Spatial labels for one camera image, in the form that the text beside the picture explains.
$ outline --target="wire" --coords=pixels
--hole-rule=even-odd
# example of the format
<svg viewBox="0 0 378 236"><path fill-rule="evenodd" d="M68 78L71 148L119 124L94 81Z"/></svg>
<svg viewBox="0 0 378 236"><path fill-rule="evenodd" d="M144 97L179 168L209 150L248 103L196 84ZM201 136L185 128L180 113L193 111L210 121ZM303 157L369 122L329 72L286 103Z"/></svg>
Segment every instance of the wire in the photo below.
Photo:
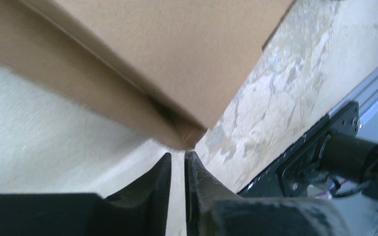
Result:
<svg viewBox="0 0 378 236"><path fill-rule="evenodd" d="M345 192L342 192L342 193L337 193L337 191L340 189L340 188L335 188L333 190L330 190L330 194L333 198L346 198L346 197L350 197L352 195L355 195L363 190L365 190L366 188L368 188L370 186L370 182L369 181L366 181L364 183L361 183L359 184L358 186L356 186L355 188L352 188L348 191L345 191Z"/></svg>

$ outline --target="cardboard box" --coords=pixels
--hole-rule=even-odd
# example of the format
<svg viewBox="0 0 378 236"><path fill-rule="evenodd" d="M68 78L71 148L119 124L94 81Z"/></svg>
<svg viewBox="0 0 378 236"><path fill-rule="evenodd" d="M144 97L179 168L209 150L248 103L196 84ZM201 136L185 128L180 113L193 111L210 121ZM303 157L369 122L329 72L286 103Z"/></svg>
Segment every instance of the cardboard box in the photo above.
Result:
<svg viewBox="0 0 378 236"><path fill-rule="evenodd" d="M215 126L293 3L22 1L155 101L205 128Z"/></svg>
<svg viewBox="0 0 378 236"><path fill-rule="evenodd" d="M19 1L0 0L0 65L176 149L204 132L183 142L151 98Z"/></svg>
<svg viewBox="0 0 378 236"><path fill-rule="evenodd" d="M44 20L0 0L0 64L190 149L221 117L292 2L24 0Z"/></svg>

